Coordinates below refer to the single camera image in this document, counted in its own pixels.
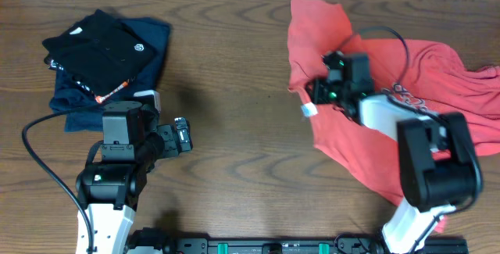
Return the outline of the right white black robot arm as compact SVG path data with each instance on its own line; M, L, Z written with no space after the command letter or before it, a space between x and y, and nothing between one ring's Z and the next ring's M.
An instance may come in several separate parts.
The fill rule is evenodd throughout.
M469 209L483 178L466 118L434 113L376 91L367 54L329 52L327 68L306 86L315 105L331 104L351 121L395 140L403 199L372 253L416 253L446 215Z

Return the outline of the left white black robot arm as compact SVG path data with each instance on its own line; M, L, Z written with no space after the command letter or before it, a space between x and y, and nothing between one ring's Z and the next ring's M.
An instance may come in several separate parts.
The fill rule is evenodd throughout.
M190 152L190 124L177 117L159 124L156 107L138 101L113 102L104 107L103 140L76 181L83 207L78 216L76 251L80 254L175 253L176 243L160 230L132 231L139 195L148 173L159 159ZM94 160L100 152L102 159Z

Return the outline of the folded black shirt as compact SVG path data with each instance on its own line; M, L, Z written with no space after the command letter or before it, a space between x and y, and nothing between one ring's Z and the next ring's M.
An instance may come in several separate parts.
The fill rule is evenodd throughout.
M97 94L136 77L156 56L151 45L100 9L59 36L43 40L42 45Z

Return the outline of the folded navy blue shirt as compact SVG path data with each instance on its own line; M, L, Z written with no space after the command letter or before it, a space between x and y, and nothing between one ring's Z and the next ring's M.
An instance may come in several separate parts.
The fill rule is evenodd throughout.
M163 71L163 63L167 53L170 37L170 25L153 18L121 19L135 34L156 50L156 56L145 66L131 83L117 93L111 95L111 101L131 97L137 91L154 90L159 75ZM48 106L57 113L83 106L96 104L94 96L73 83L63 71L55 72L55 90ZM66 116L64 131L101 131L103 108L70 113Z

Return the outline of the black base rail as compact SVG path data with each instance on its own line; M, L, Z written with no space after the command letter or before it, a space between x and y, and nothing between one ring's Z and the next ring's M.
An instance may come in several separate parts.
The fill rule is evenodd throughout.
M127 239L125 254L389 254L381 232L342 233L335 237L212 238L207 234L171 235L143 228Z

